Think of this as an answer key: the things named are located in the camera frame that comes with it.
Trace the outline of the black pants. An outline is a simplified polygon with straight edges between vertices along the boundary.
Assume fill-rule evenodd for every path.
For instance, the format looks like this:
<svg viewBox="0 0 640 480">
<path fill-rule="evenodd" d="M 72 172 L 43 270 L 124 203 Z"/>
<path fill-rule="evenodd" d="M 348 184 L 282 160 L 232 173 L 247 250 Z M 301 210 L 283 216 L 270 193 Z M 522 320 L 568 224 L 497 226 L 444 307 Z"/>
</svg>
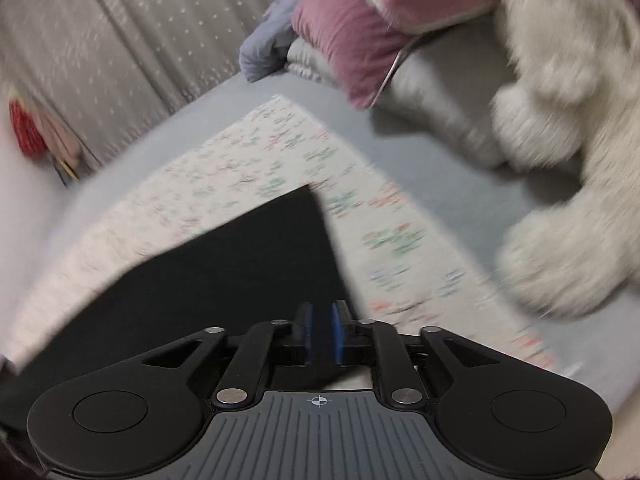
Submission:
<svg viewBox="0 0 640 480">
<path fill-rule="evenodd" d="M 319 196 L 282 195 L 125 273 L 1 387 L 1 427 L 23 432 L 66 380 L 220 326 L 231 336 L 300 304 L 347 300 Z"/>
</svg>

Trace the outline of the floral white bed mat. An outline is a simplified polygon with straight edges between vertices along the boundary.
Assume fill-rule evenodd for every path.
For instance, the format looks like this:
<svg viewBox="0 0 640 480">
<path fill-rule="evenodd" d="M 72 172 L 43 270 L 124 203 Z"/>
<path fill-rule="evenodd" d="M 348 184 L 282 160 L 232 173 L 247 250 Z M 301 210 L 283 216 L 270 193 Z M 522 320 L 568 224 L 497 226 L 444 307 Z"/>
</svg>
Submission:
<svg viewBox="0 0 640 480">
<path fill-rule="evenodd" d="M 3 344 L 25 364 L 132 266 L 309 185 L 360 312 L 438 325 L 545 370 L 552 352 L 449 231 L 303 107 L 275 96 L 129 191 L 26 296 Z"/>
</svg>

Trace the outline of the light blue bed sheet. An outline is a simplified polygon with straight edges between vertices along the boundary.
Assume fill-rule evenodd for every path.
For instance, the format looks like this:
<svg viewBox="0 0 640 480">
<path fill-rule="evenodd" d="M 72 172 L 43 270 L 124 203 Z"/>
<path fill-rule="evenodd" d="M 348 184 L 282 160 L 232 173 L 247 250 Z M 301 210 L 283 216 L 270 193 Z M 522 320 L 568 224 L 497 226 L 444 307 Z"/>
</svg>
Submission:
<svg viewBox="0 0 640 480">
<path fill-rule="evenodd" d="M 224 130 L 276 94 L 297 103 L 342 136 L 454 233 L 489 273 L 504 233 L 529 211 L 570 197 L 574 178 L 562 172 L 519 176 L 478 168 L 428 131 L 384 112 L 353 110 L 341 92 L 289 73 L 249 84 L 236 75 L 180 110 L 72 194 L 42 251 L 50 268 L 91 223 L 130 188 Z M 518 309 L 541 334 L 560 369 L 618 410 L 639 382 L 639 294 L 623 289 L 584 318 L 554 318 Z"/>
</svg>

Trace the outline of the blue-grey blanket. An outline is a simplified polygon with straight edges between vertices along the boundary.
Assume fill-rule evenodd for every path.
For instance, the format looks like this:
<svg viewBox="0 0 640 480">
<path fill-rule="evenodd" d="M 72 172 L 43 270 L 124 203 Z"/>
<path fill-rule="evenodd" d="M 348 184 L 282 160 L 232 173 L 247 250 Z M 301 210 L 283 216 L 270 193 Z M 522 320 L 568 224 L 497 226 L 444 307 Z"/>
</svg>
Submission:
<svg viewBox="0 0 640 480">
<path fill-rule="evenodd" d="M 274 0 L 262 21 L 241 44 L 239 66 L 248 82 L 256 82 L 285 66 L 297 38 L 292 16 L 299 0 Z"/>
</svg>

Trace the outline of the pink hanging cloth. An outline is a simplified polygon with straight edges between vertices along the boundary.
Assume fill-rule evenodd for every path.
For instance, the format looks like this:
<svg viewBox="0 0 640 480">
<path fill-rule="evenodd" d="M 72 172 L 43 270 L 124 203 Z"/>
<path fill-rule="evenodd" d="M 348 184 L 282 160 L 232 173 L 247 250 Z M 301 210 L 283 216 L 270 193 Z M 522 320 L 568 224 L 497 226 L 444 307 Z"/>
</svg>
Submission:
<svg viewBox="0 0 640 480">
<path fill-rule="evenodd" d="M 32 117 L 50 153 L 76 170 L 82 162 L 82 149 L 76 136 L 41 105 L 34 107 Z"/>
</svg>

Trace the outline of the red hanging bag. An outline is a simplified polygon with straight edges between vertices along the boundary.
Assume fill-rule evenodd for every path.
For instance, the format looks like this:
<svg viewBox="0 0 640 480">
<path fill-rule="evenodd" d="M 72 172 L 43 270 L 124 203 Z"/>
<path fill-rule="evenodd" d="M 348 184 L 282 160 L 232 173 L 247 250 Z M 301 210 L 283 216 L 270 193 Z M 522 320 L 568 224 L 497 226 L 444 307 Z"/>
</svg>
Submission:
<svg viewBox="0 0 640 480">
<path fill-rule="evenodd" d="M 13 99 L 9 102 L 9 115 L 22 154 L 30 159 L 40 159 L 47 154 L 47 144 L 37 129 L 34 118 L 20 100 Z"/>
</svg>

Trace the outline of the grey patterned curtain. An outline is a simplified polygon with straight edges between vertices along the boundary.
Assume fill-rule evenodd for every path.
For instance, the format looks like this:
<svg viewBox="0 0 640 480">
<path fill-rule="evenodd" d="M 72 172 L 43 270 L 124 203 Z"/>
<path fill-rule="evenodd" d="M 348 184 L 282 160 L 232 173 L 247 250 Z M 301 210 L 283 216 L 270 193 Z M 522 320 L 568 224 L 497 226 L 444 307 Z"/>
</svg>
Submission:
<svg viewBox="0 0 640 480">
<path fill-rule="evenodd" d="M 91 167 L 234 76 L 273 0 L 1 0 L 1 75 Z"/>
</svg>

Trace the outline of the white plush toy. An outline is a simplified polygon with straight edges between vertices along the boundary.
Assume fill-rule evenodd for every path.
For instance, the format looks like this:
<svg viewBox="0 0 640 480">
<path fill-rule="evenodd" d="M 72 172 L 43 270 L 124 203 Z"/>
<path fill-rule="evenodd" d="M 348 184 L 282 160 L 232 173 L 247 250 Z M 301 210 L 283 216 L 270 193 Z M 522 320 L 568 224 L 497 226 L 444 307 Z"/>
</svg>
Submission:
<svg viewBox="0 0 640 480">
<path fill-rule="evenodd" d="M 517 170 L 582 159 L 582 186 L 504 239 L 511 295 L 581 316 L 639 278 L 639 12 L 634 0 L 501 0 L 516 81 L 492 102 Z"/>
</svg>

